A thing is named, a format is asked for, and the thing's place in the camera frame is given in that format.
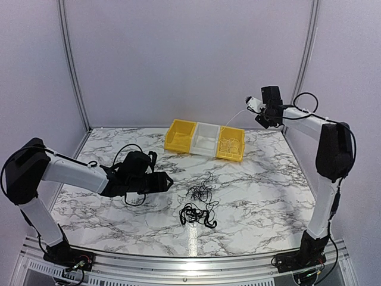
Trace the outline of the left yellow plastic bin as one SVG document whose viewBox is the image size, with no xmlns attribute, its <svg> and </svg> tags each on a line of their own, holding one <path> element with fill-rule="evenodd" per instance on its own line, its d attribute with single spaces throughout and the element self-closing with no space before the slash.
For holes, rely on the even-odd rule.
<svg viewBox="0 0 381 286">
<path fill-rule="evenodd" d="M 196 122 L 174 119 L 166 133 L 164 148 L 169 151 L 188 153 L 195 128 Z"/>
</svg>

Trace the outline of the left aluminium corner post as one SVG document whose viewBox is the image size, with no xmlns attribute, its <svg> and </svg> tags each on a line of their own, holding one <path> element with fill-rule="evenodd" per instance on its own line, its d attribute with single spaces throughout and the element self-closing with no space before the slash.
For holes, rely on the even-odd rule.
<svg viewBox="0 0 381 286">
<path fill-rule="evenodd" d="M 81 90 L 79 78 L 77 75 L 74 55 L 73 55 L 72 46 L 71 46 L 70 32 L 69 32 L 68 19 L 67 19 L 66 1 L 58 0 L 57 6 L 58 6 L 58 18 L 60 22 L 61 36 L 63 39 L 65 60 L 67 62 L 69 78 L 70 78 L 70 82 L 74 92 L 74 98 L 77 104 L 82 125 L 85 131 L 87 133 L 90 133 L 92 131 L 92 127 L 90 125 L 89 116 L 86 111 L 85 101 L 83 99 L 82 90 Z"/>
</svg>

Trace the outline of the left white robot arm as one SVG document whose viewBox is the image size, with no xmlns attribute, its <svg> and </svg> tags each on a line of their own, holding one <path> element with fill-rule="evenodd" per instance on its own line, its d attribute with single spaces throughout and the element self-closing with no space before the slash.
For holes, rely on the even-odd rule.
<svg viewBox="0 0 381 286">
<path fill-rule="evenodd" d="M 108 198 L 167 192 L 173 180 L 166 172 L 155 170 L 156 161 L 155 152 L 138 149 L 110 167 L 95 161 L 84 163 L 47 148 L 40 138 L 33 138 L 5 161 L 1 190 L 52 248 L 53 257 L 62 265 L 70 265 L 75 252 L 65 244 L 64 232 L 39 198 L 40 183 L 58 182 Z"/>
</svg>

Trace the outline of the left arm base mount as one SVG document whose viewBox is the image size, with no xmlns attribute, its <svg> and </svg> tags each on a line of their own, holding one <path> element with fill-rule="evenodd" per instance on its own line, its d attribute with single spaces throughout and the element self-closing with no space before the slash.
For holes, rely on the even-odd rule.
<svg viewBox="0 0 381 286">
<path fill-rule="evenodd" d="M 43 255 L 45 261 L 66 267 L 67 271 L 91 271 L 95 260 L 95 253 L 73 248 L 67 240 L 49 246 Z"/>
</svg>

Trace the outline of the right yellow plastic bin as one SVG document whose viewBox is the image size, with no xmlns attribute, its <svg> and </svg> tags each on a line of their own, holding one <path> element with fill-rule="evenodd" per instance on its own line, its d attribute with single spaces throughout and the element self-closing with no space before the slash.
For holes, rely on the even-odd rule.
<svg viewBox="0 0 381 286">
<path fill-rule="evenodd" d="M 216 157 L 241 162 L 245 150 L 245 131 L 243 129 L 221 126 Z"/>
</svg>

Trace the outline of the right aluminium corner post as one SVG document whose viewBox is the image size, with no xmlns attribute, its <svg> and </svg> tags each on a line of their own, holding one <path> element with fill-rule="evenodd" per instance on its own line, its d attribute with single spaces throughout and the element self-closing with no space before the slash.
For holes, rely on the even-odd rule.
<svg viewBox="0 0 381 286">
<path fill-rule="evenodd" d="M 311 11 L 310 11 L 309 21 L 307 26 L 307 35 L 305 38 L 301 63 L 300 63 L 296 81 L 293 87 L 291 103 L 293 103 L 296 96 L 301 93 L 301 90 L 304 84 L 305 75 L 307 73 L 308 65 L 310 63 L 311 56 L 313 53 L 313 46 L 314 46 L 314 41 L 315 41 L 316 33 L 317 33 L 320 5 L 321 5 L 321 1 L 319 0 L 313 0 L 311 3 Z"/>
</svg>

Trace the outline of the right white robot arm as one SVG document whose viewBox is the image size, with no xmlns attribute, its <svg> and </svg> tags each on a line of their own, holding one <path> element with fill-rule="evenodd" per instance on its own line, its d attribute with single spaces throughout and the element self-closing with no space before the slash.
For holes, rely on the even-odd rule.
<svg viewBox="0 0 381 286">
<path fill-rule="evenodd" d="M 295 129 L 318 143 L 315 159 L 318 194 L 303 239 L 310 239 L 312 243 L 326 242 L 330 237 L 331 220 L 338 209 L 341 183 L 355 163 L 355 136 L 345 122 L 319 116 L 315 111 L 298 107 L 295 103 L 284 104 L 277 86 L 261 88 L 261 96 L 260 100 L 247 97 L 245 103 L 262 127 Z"/>
</svg>

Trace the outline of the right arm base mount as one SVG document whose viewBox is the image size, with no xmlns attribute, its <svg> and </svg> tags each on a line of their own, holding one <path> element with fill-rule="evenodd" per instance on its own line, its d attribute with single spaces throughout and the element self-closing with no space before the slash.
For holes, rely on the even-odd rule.
<svg viewBox="0 0 381 286">
<path fill-rule="evenodd" d="M 324 249 L 329 241 L 329 236 L 314 239 L 307 231 L 303 232 L 300 248 L 294 251 L 276 254 L 271 264 L 279 273 L 297 271 L 310 268 L 326 262 Z"/>
</svg>

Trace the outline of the aluminium front rail frame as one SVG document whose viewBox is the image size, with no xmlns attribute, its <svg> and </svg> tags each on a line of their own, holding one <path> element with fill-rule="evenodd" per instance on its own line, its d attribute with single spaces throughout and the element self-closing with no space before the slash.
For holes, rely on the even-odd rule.
<svg viewBox="0 0 381 286">
<path fill-rule="evenodd" d="M 299 277 L 321 271 L 317 285 L 358 285 L 343 240 L 328 244 L 326 262 L 305 270 L 280 273 L 273 253 L 230 257 L 160 257 L 91 251 L 92 269 L 65 272 L 43 259 L 38 240 L 26 237 L 11 285 L 296 285 Z"/>
</svg>

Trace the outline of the aluminium corner post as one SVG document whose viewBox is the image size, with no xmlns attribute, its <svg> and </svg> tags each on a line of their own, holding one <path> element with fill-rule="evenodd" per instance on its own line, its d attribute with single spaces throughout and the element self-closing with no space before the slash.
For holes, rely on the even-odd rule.
<svg viewBox="0 0 381 286">
<path fill-rule="evenodd" d="M 301 90 L 304 84 L 305 75 L 307 73 L 308 65 L 310 63 L 311 56 L 313 53 L 313 46 L 314 46 L 314 41 L 315 41 L 316 33 L 317 33 L 320 5 L 321 5 L 321 1 L 319 0 L 313 0 L 311 3 L 311 11 L 310 11 L 309 21 L 307 26 L 307 35 L 305 38 L 301 63 L 300 63 L 296 81 L 293 87 L 291 103 L 293 103 L 296 96 L 301 93 Z"/>
<path fill-rule="evenodd" d="M 70 78 L 70 82 L 74 92 L 74 98 L 77 104 L 82 125 L 85 131 L 87 133 L 90 133 L 92 131 L 92 127 L 90 125 L 89 116 L 86 111 L 85 101 L 83 99 L 82 90 L 81 90 L 79 78 L 77 75 L 74 55 L 73 55 L 72 46 L 71 46 L 70 32 L 69 32 L 68 19 L 67 19 L 66 1 L 58 0 L 57 6 L 58 6 L 58 18 L 60 22 L 61 36 L 63 39 L 65 60 L 67 62 L 69 78 Z"/>
</svg>

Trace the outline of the white plastic bin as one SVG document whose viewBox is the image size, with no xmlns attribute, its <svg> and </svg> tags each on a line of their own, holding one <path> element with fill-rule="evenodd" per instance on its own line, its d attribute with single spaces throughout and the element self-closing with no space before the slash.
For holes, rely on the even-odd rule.
<svg viewBox="0 0 381 286">
<path fill-rule="evenodd" d="M 220 135 L 220 125 L 198 122 L 190 145 L 190 153 L 215 157 Z"/>
</svg>

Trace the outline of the yellow plastic bin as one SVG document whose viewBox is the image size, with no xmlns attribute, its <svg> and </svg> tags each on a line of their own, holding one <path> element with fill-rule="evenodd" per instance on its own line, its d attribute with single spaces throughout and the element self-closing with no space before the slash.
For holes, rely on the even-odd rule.
<svg viewBox="0 0 381 286">
<path fill-rule="evenodd" d="M 245 131 L 243 129 L 221 126 L 216 157 L 241 162 L 245 150 Z"/>
<path fill-rule="evenodd" d="M 196 122 L 174 119 L 166 133 L 164 148 L 169 151 L 188 153 L 195 128 Z"/>
</svg>

